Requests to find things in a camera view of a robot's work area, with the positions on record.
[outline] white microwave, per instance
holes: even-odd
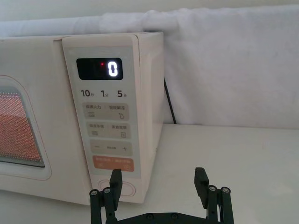
[[[142,203],[163,123],[162,33],[0,39],[0,189]]]

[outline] white table surface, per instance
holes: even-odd
[[[236,224],[297,224],[299,130],[164,125],[144,204],[120,202],[119,219],[176,211],[205,217],[193,184],[232,190]],[[2,224],[89,224],[89,206],[0,191]]]

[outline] power cord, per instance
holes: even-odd
[[[170,112],[171,112],[171,115],[172,115],[172,120],[173,120],[173,123],[176,125],[177,121],[176,121],[176,117],[174,116],[174,112],[173,112],[173,108],[172,108],[172,104],[171,104],[171,100],[170,100],[170,96],[169,96],[169,92],[168,92],[168,88],[167,88],[167,84],[166,84],[165,78],[164,78],[164,88],[165,88],[165,92],[166,92],[166,96],[167,96],[167,100],[168,100]]]

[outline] white cloth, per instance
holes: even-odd
[[[0,36],[163,31],[177,122],[299,128],[299,6],[0,22]]]

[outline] orange start button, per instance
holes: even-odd
[[[134,161],[129,158],[93,156],[93,164],[97,169],[121,169],[122,171],[133,172]]]

